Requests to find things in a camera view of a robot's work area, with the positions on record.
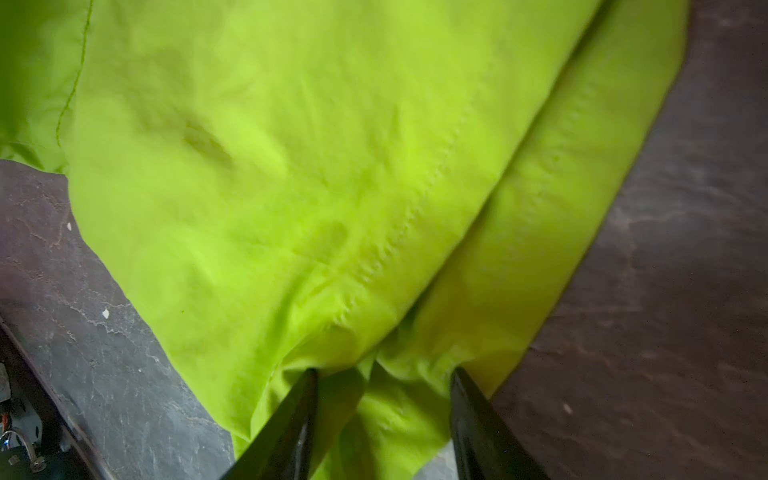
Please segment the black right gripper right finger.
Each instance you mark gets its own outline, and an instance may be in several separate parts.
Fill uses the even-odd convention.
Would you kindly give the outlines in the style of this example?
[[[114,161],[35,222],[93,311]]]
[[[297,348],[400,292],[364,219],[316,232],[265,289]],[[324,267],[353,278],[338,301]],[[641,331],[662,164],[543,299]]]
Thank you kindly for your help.
[[[450,386],[450,430],[461,480],[548,480],[462,367]]]

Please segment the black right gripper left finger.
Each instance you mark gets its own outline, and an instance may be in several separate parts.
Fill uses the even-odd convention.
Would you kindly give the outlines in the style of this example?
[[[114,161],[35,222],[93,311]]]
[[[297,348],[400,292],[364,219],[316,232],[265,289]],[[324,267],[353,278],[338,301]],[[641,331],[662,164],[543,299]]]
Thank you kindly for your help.
[[[224,480],[306,480],[318,409],[318,372],[305,371]]]

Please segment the lime green shorts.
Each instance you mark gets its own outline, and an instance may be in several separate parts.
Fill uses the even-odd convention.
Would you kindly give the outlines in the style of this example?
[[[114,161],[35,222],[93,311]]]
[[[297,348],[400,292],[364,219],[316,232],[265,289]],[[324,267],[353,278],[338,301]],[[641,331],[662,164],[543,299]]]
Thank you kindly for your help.
[[[1,155],[243,454],[308,369],[312,472],[409,479],[498,389],[685,52],[686,1],[5,1]]]

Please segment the teal alarm clock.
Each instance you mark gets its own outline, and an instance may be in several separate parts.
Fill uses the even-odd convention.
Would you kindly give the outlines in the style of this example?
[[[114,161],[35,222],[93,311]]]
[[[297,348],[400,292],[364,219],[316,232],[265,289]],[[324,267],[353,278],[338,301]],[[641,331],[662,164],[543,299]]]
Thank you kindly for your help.
[[[87,479],[87,473],[69,452],[38,455],[34,445],[12,431],[1,435],[1,480]]]

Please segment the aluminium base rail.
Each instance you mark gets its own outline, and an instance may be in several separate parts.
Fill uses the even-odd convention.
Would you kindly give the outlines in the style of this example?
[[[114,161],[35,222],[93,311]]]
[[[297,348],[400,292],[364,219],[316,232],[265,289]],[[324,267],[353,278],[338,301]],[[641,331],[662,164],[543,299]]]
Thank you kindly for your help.
[[[26,352],[1,325],[1,435],[16,433],[38,455],[69,452],[87,479],[112,479],[103,458],[82,430],[62,412]]]

